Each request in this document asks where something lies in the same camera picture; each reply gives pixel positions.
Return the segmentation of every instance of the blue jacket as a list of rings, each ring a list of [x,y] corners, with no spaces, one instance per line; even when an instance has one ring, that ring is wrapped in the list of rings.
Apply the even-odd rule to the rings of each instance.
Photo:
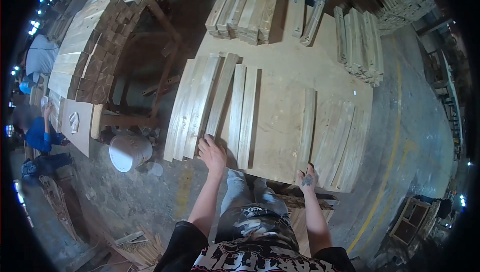
[[[57,133],[57,131],[53,129],[50,121],[48,121],[48,123],[50,125],[50,135],[45,133],[45,120],[43,117],[34,119],[27,133],[25,133],[27,144],[33,149],[50,152],[52,145],[60,145],[62,143],[62,134]]]

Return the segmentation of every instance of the workshop floor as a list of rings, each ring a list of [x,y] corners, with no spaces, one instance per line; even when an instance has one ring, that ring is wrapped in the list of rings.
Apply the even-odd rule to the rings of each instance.
[[[172,23],[181,32],[192,54],[205,33],[204,20],[215,0],[170,0]],[[141,32],[156,25],[145,21]],[[423,64],[415,32],[411,27],[382,37],[384,78],[373,91],[371,127],[359,178],[352,194],[334,194],[340,199],[329,228],[334,245],[344,247],[350,257],[360,255],[369,262],[392,223],[405,195],[442,197],[450,179],[453,140],[440,102],[425,81]],[[156,83],[161,72],[159,49],[150,48],[131,66],[129,105],[149,107],[153,97],[141,91]],[[181,72],[175,67],[172,75]],[[119,100],[123,80],[118,81],[115,98]],[[137,225],[159,233],[167,245],[177,221],[186,219],[200,193],[207,170],[200,160],[162,160],[163,142],[175,98],[174,89],[162,97],[159,110],[162,131],[160,145],[148,169],[120,173],[109,158],[109,147],[91,140],[90,158],[75,147],[74,156],[78,195],[98,207],[114,238],[132,233]],[[220,187],[217,207],[225,194]]]

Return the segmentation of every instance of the tattoo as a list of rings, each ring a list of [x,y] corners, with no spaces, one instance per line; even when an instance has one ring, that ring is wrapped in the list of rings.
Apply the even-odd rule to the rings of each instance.
[[[313,177],[312,177],[310,174],[308,174],[307,176],[305,176],[305,177],[303,178],[303,180],[301,181],[301,184],[302,184],[302,186],[304,186],[304,185],[311,185],[312,182],[314,182],[314,181],[313,181]]]

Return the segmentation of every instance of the wooden workbench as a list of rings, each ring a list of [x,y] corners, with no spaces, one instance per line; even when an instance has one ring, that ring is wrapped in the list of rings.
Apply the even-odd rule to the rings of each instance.
[[[310,47],[292,36],[295,11],[293,0],[277,0],[270,33],[270,44],[251,46],[239,39],[217,39],[205,34],[196,57],[229,52],[243,58],[243,64],[261,69],[257,125],[252,131],[252,168],[246,173],[294,184],[295,163],[300,144],[304,108],[304,89],[317,90],[317,104],[350,101],[370,117],[373,89],[349,75],[337,62],[335,19],[324,15]],[[307,9],[307,16],[312,8]],[[322,119],[318,110],[312,157],[321,141]],[[230,115],[230,108],[224,116]],[[220,138],[228,140],[229,119],[220,125]]]

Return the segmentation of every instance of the white bucket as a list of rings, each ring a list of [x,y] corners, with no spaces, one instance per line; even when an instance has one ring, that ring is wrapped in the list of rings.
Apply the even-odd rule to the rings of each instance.
[[[117,170],[126,173],[152,157],[152,143],[146,137],[117,135],[110,142],[110,160]]]

